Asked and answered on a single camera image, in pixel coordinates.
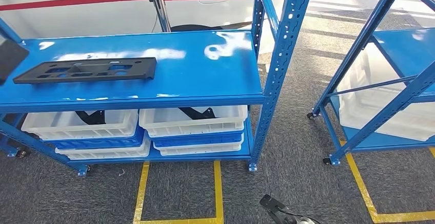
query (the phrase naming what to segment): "lower shelf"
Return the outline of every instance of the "lower shelf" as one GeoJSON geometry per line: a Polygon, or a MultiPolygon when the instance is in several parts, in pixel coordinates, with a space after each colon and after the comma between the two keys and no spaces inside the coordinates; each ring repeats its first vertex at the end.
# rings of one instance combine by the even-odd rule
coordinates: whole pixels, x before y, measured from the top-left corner
{"type": "MultiPolygon", "coordinates": [[[[340,102],[337,96],[333,96],[331,105],[339,120],[340,102]]],[[[359,129],[341,126],[346,140],[350,140],[359,129]]],[[[407,149],[435,146],[435,136],[432,136],[427,141],[419,141],[414,139],[402,138],[382,133],[372,133],[368,138],[362,141],[359,145],[352,149],[352,151],[373,151],[373,150],[393,150],[393,149],[407,149]]]]}
{"type": "Polygon", "coordinates": [[[252,129],[250,116],[245,120],[244,142],[239,151],[216,152],[204,154],[162,156],[152,145],[147,157],[112,158],[112,159],[89,159],[89,160],[70,160],[68,164],[116,164],[123,162],[140,161],[204,161],[204,160],[249,160],[251,158],[251,148],[253,145],[252,129]]]}

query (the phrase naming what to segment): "shelf top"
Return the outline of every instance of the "shelf top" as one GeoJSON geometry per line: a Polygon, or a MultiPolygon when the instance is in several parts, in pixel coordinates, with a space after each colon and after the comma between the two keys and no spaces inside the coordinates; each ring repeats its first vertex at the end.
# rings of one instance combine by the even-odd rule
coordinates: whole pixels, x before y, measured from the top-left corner
{"type": "Polygon", "coordinates": [[[29,56],[0,86],[1,112],[260,104],[264,99],[247,30],[24,40],[29,56]],[[154,79],[14,84],[47,61],[155,57],[154,79]]]}
{"type": "Polygon", "coordinates": [[[435,61],[435,28],[377,31],[373,38],[401,77],[419,74],[435,61]]]}

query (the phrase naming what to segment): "metal pole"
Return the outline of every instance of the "metal pole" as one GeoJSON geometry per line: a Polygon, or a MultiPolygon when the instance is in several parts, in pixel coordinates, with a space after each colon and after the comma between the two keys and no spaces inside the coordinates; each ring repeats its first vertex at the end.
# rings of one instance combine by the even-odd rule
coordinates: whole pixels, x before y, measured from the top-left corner
{"type": "Polygon", "coordinates": [[[165,0],[151,0],[154,3],[157,16],[159,18],[160,26],[163,32],[170,32],[171,25],[169,24],[168,14],[166,12],[165,0]]]}

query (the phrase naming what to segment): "stacked plastic tray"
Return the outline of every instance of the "stacked plastic tray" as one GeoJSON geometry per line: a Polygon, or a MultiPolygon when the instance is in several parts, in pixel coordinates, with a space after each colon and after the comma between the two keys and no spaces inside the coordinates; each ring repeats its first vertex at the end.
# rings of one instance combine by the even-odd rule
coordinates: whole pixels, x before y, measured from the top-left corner
{"type": "MultiPolygon", "coordinates": [[[[370,43],[346,72],[337,91],[367,86],[399,78],[379,49],[370,43]]],[[[340,124],[361,129],[406,84],[396,83],[340,95],[340,124]]],[[[377,133],[426,141],[435,135],[435,103],[411,104],[376,130],[377,133]]]]}
{"type": "Polygon", "coordinates": [[[138,117],[137,110],[107,110],[105,124],[88,125],[73,111],[29,113],[21,129],[72,160],[145,157],[151,142],[144,138],[138,117]]]}
{"type": "Polygon", "coordinates": [[[212,109],[216,118],[192,119],[179,108],[141,109],[139,125],[162,156],[237,151],[241,149],[247,106],[212,109]]]}

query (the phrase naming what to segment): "shelf caster wheel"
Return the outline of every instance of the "shelf caster wheel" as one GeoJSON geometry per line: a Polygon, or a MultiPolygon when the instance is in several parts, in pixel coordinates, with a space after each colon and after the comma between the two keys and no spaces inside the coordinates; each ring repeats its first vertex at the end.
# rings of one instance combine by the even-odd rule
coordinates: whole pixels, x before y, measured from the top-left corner
{"type": "Polygon", "coordinates": [[[338,166],[340,165],[340,161],[336,160],[336,161],[331,161],[331,158],[327,157],[327,158],[323,158],[323,163],[326,165],[333,165],[333,166],[338,166]]]}
{"type": "Polygon", "coordinates": [[[78,171],[78,176],[86,176],[89,171],[91,171],[91,166],[86,165],[86,169],[80,169],[78,171]]]}
{"type": "Polygon", "coordinates": [[[323,163],[324,164],[326,164],[326,165],[331,165],[332,163],[331,163],[331,159],[329,158],[329,157],[327,157],[327,158],[323,158],[323,163]]]}
{"type": "Polygon", "coordinates": [[[28,156],[29,154],[30,153],[27,152],[27,151],[18,151],[15,156],[18,157],[18,158],[23,158],[23,157],[28,156]]]}
{"type": "Polygon", "coordinates": [[[308,119],[312,120],[312,119],[314,119],[315,116],[312,112],[310,112],[307,114],[307,117],[308,117],[308,119]]]}

